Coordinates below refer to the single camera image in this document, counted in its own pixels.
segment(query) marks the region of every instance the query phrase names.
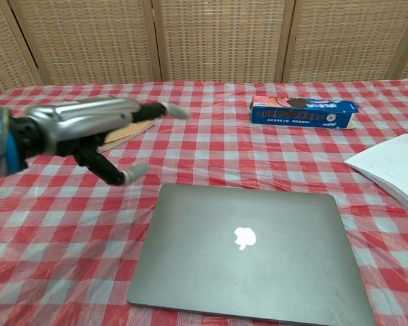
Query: plastic tablecloth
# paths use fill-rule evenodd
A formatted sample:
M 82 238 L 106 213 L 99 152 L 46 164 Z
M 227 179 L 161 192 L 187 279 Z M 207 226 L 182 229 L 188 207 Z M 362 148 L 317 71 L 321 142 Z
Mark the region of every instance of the plastic tablecloth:
M 349 99 L 360 105 L 358 127 L 254 125 L 255 94 Z M 36 86 L 0 94 L 0 105 L 18 115 L 25 105 L 109 95 L 169 101 L 190 107 L 192 117 L 156 120 L 105 154 L 120 168 L 150 164 L 128 187 L 107 186 L 71 157 L 37 157 L 0 179 L 0 325 L 279 325 L 127 303 L 164 183 L 332 194 L 378 325 L 408 325 L 408 210 L 343 163 L 408 133 L 408 79 Z

